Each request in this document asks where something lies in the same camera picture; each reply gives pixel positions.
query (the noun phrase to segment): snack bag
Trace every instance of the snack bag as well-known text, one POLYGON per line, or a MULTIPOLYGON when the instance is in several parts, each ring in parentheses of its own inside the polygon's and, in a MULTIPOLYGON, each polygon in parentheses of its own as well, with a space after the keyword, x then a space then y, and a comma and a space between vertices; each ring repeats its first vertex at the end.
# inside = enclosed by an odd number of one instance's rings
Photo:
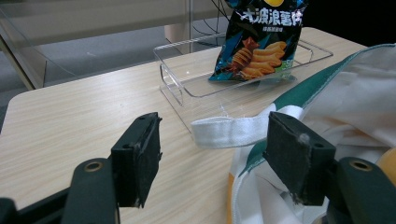
POLYGON ((209 80, 241 80, 292 67, 307 0, 226 0, 233 8, 209 80))

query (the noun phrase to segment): transparent storage bin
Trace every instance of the transparent storage bin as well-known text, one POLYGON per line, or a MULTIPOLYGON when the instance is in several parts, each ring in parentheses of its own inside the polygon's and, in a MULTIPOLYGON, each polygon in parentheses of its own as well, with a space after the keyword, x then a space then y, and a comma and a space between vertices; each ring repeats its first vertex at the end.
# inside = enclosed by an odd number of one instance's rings
POLYGON ((252 117, 277 96, 324 68, 332 53, 300 39, 293 67, 240 81, 209 81, 225 34, 154 49, 163 84, 160 90, 191 131, 191 122, 213 117, 252 117))

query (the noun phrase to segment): white bag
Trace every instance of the white bag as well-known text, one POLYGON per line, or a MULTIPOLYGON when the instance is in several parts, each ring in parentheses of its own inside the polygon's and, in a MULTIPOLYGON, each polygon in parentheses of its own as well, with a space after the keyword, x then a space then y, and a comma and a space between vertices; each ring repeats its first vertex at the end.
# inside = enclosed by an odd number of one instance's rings
POLYGON ((210 118, 191 124, 201 148, 237 147, 229 174, 228 223, 313 223, 320 206, 295 204, 262 157, 268 115, 301 120, 336 146, 335 158, 375 163, 396 147, 396 45, 361 50, 278 97, 253 118, 210 118))

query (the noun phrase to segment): light wood tabletop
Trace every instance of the light wood tabletop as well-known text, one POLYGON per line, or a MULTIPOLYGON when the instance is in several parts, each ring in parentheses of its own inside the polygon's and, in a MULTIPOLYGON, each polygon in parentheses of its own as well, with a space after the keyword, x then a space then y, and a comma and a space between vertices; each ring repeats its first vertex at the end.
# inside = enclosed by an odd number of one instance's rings
MULTIPOLYGON (((365 48, 313 28, 302 38, 333 53, 326 65, 365 48)), ((198 148, 160 85, 158 64, 146 63, 13 98, 0 134, 0 197, 21 209, 69 187, 76 166, 107 158, 134 119, 158 112, 160 169, 145 207, 121 208, 121 223, 225 223, 233 150, 198 148)))

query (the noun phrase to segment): chip bag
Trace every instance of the chip bag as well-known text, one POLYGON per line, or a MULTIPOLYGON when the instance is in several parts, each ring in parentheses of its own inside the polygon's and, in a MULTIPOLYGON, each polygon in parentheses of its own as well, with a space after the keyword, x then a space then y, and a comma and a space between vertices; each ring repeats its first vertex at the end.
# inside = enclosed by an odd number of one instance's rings
POLYGON ((233 8, 209 80, 251 80, 292 67, 307 0, 226 0, 233 8))

